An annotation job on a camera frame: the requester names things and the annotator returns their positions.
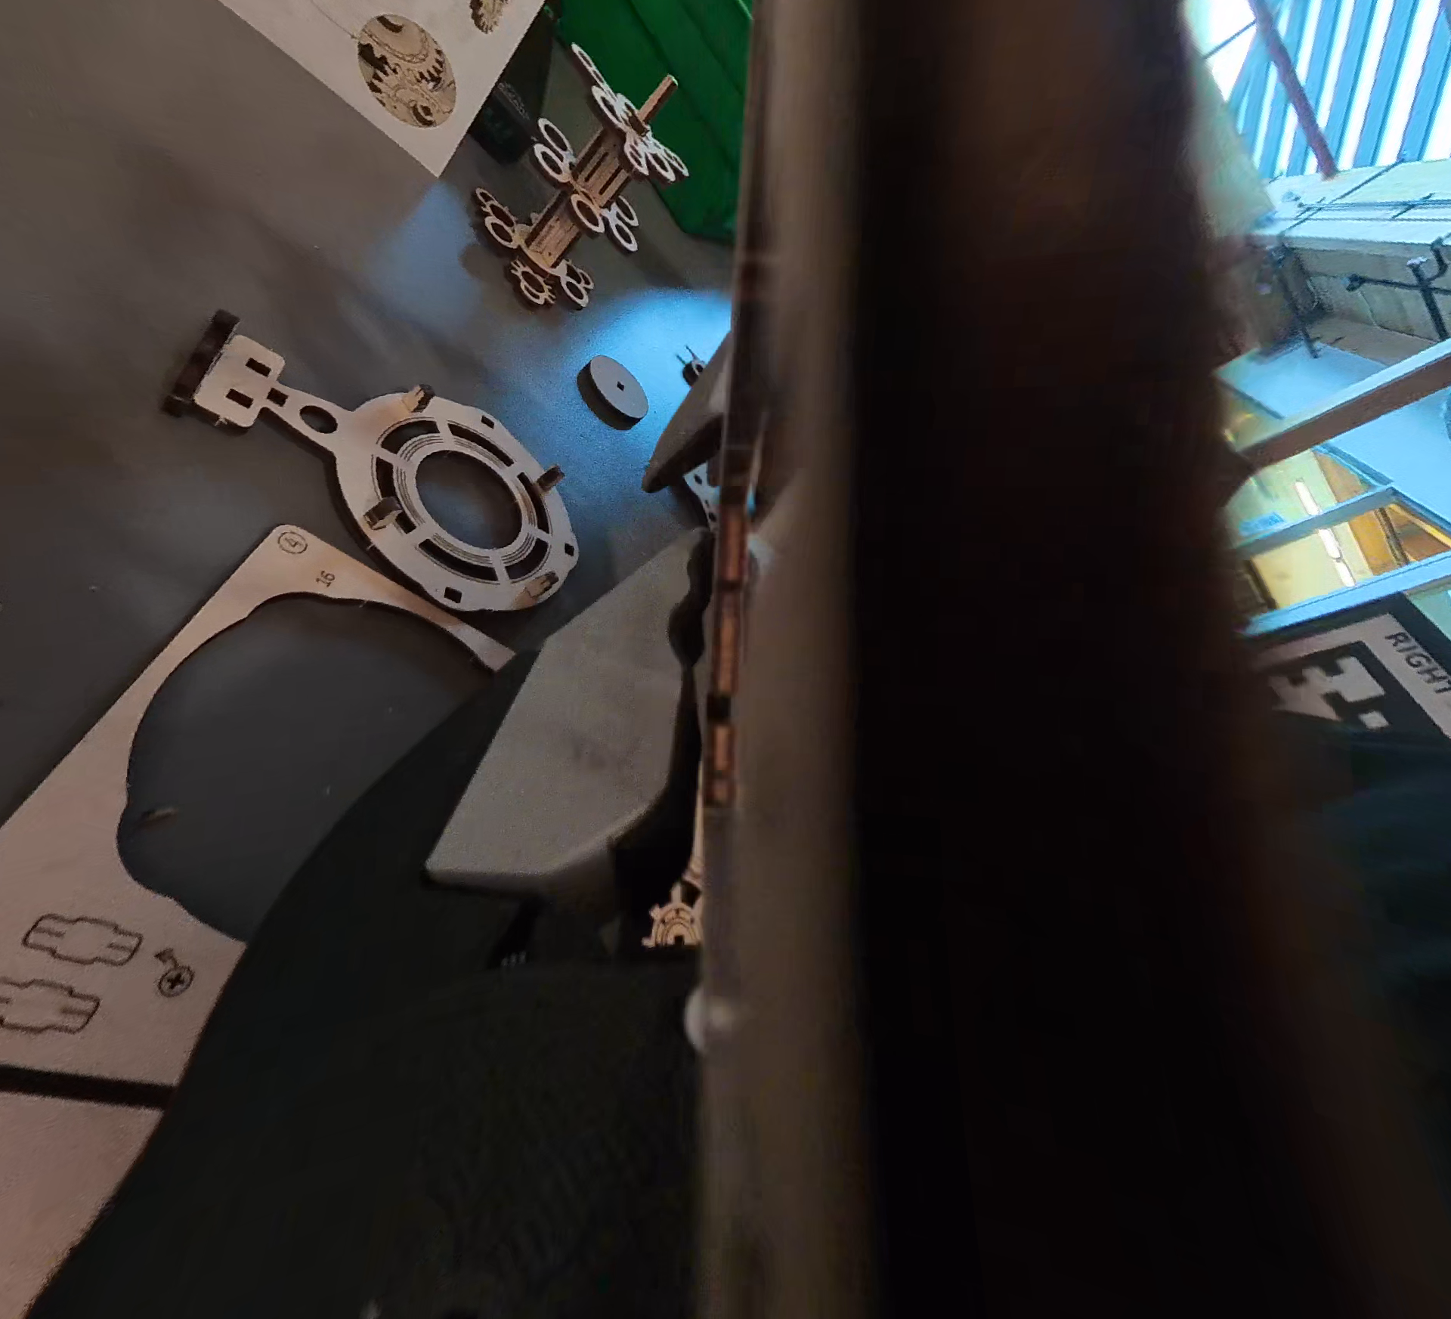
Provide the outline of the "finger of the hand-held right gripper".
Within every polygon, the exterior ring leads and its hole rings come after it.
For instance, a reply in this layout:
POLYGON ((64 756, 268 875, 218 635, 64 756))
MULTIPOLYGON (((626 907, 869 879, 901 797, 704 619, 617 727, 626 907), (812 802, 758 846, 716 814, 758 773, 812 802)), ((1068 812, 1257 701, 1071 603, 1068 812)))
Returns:
POLYGON ((644 493, 658 493, 692 467, 714 457, 723 443, 730 399, 734 332, 704 363, 684 401, 672 414, 641 478, 644 493))

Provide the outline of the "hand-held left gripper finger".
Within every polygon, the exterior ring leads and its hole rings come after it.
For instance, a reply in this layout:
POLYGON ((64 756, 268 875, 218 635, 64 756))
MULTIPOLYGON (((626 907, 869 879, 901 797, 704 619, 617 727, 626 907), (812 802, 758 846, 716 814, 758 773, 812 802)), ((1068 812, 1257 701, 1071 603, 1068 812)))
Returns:
POLYGON ((438 882, 658 893, 687 864, 713 536, 692 530, 537 651, 427 858, 438 882))

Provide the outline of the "wooden sheet with blob cutouts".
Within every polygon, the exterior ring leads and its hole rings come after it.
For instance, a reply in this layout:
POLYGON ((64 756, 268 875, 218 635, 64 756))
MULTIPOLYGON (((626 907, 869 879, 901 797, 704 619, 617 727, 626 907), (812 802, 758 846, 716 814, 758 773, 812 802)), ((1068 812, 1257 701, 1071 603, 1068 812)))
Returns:
POLYGON ((1275 1297, 1170 0, 755 0, 710 1315, 1275 1297))

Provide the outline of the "round wooden frame part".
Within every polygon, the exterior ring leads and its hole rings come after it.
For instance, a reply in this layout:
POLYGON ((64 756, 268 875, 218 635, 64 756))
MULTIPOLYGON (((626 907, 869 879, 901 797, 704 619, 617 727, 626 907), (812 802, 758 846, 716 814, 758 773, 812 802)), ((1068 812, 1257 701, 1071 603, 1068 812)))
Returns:
POLYGON ((552 598, 579 560, 559 492, 562 469, 543 463, 494 414, 429 385, 389 391, 354 408, 281 381, 284 358, 213 312, 163 398, 243 431, 269 414, 333 461, 341 502, 371 548, 432 601, 462 613, 523 612, 552 598), (447 530, 426 505, 427 461, 461 457, 502 489, 518 530, 499 545, 447 530))

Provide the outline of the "wooden looped model assembly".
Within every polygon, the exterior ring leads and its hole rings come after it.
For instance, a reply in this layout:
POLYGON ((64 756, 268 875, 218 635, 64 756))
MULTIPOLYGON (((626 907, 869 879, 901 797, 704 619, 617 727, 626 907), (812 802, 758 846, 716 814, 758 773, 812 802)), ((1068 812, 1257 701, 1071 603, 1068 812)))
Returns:
POLYGON ((638 106, 617 91, 590 53, 572 42, 572 62, 590 89, 596 129, 575 148, 547 116, 535 122, 531 162, 553 188, 553 197, 529 217, 514 214, 485 186, 471 194, 474 227, 503 258, 503 268, 521 303, 544 309, 556 302, 584 309, 593 279, 572 259, 582 238, 605 238, 631 255, 638 249, 638 214, 626 198, 634 182, 672 185, 687 180, 685 159, 655 132, 654 121, 678 81, 663 75, 638 106))

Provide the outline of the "small wooden disc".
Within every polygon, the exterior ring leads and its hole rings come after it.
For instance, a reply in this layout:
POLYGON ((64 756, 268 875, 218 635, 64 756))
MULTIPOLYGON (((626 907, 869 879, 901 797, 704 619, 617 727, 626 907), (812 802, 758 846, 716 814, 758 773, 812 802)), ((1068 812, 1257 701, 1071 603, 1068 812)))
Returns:
POLYGON ((616 431, 637 426, 651 411, 649 396, 634 372, 608 353, 596 353, 578 373, 590 410, 616 431))

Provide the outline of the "green plastic bin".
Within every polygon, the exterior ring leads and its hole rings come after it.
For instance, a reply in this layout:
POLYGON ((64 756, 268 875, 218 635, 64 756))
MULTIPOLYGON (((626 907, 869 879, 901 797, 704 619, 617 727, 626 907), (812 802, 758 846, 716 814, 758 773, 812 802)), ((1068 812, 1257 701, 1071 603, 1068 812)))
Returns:
POLYGON ((660 141, 689 168, 661 186, 679 227, 734 241, 748 100, 752 0, 558 0, 558 34, 584 47, 638 106, 676 78, 654 116, 660 141))

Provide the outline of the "wooden sheet with ship wheel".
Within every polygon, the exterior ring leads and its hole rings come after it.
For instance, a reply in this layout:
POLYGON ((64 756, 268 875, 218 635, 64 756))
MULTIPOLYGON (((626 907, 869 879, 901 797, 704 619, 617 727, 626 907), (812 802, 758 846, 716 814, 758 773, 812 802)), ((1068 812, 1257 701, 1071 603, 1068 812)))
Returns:
POLYGON ((210 639, 287 595, 426 619, 499 671, 512 653, 297 525, 274 528, 3 825, 3 1065, 178 1084, 243 945, 126 870, 119 821, 143 718, 210 639))

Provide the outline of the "framed marker sign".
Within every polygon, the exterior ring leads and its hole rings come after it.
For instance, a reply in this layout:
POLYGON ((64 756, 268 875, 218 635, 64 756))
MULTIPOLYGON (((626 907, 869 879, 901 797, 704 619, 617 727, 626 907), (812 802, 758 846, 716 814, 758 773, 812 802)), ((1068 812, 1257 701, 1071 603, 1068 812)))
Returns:
POLYGON ((1450 738, 1448 600, 1395 594, 1254 644, 1283 712, 1378 739, 1450 738))

